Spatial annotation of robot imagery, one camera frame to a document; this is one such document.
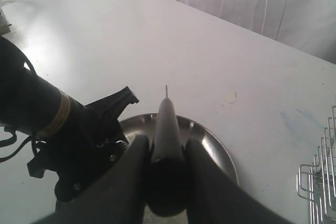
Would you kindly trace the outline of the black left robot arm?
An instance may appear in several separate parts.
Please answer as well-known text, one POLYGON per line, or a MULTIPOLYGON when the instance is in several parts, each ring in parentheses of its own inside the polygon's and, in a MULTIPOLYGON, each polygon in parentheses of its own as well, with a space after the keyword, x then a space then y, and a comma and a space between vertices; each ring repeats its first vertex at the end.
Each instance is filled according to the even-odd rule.
POLYGON ((1 147, 27 135, 33 159, 29 175, 58 175, 55 196, 69 202, 105 174, 125 152, 119 123, 124 109, 138 103, 128 88, 83 105, 37 75, 24 53, 1 38, 1 126, 11 134, 1 147))

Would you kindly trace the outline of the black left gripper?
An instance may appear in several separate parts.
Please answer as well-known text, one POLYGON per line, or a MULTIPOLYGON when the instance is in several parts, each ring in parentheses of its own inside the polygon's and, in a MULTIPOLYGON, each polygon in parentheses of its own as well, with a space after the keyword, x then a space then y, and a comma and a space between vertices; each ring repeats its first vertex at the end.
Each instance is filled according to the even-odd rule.
POLYGON ((62 126, 39 140, 39 151, 27 164, 31 177, 43 178, 46 170, 55 172, 58 202, 70 202, 110 170, 128 147, 119 123, 124 109, 138 103, 129 87, 105 98, 82 105, 63 97, 66 112, 62 126))

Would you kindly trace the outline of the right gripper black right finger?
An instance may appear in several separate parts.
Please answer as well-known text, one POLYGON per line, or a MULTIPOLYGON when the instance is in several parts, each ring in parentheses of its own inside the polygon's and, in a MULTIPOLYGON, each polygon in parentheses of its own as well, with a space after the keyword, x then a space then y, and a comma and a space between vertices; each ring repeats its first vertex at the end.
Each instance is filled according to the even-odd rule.
POLYGON ((199 141, 188 140, 185 156, 191 174, 189 223, 290 223, 240 189, 199 141))

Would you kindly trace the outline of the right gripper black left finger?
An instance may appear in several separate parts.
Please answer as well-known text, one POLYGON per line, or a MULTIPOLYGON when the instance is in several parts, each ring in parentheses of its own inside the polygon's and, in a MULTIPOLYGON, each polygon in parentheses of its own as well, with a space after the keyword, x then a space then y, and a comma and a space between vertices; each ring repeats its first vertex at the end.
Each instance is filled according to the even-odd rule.
POLYGON ((142 223, 142 186, 148 154, 148 138, 136 136, 117 164, 98 182, 38 223, 142 223))

